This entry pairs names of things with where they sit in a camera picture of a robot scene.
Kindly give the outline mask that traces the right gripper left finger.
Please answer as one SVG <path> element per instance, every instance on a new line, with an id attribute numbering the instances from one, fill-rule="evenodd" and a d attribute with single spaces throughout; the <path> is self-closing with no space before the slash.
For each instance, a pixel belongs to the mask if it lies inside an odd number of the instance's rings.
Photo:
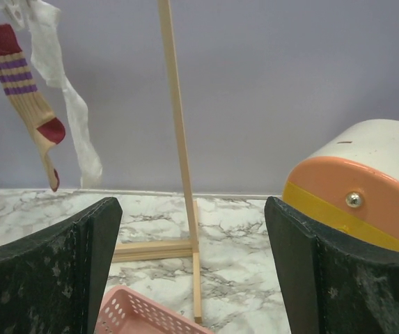
<path id="1" fill-rule="evenodd" d="M 0 246 L 0 333 L 94 333 L 121 219 L 106 197 Z"/>

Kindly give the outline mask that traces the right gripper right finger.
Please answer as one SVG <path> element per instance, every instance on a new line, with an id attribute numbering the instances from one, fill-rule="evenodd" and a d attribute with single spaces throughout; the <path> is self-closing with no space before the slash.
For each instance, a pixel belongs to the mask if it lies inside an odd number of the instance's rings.
<path id="1" fill-rule="evenodd" d="M 399 252 L 269 197 L 265 223 L 292 333 L 399 333 Z"/>

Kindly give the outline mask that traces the maroon beige purple-striped sock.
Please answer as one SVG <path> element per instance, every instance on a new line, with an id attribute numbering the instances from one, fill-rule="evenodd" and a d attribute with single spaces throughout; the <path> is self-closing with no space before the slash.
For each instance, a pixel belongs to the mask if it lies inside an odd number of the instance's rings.
<path id="1" fill-rule="evenodd" d="M 0 24 L 0 83 L 38 149 L 50 189 L 57 191 L 60 179 L 48 152 L 65 138 L 65 126 L 39 92 L 9 24 Z"/>

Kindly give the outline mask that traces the white sock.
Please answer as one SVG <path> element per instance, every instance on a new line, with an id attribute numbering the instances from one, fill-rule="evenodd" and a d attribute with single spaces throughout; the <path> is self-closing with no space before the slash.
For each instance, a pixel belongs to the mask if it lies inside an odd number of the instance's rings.
<path id="1" fill-rule="evenodd" d="M 31 62 L 50 88 L 58 88 L 65 101 L 68 124 L 81 171 L 81 188 L 100 184 L 102 164 L 88 129 L 88 106 L 66 76 L 58 40 L 61 10 L 45 1 L 31 1 L 28 17 Z"/>

